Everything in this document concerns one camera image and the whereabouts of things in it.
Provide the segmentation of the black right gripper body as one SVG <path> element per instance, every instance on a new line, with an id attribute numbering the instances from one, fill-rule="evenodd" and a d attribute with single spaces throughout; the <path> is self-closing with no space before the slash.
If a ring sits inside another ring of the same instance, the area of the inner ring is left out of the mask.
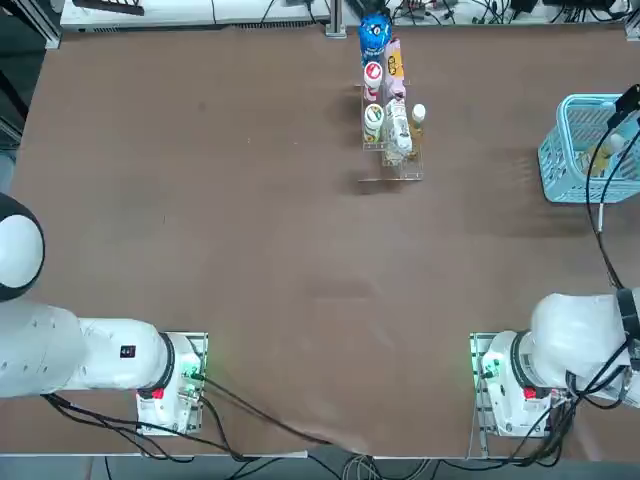
<path id="1" fill-rule="evenodd" d="M 617 119 L 624 120 L 632 112 L 639 109 L 640 85 L 633 84 L 615 101 L 615 115 Z"/>

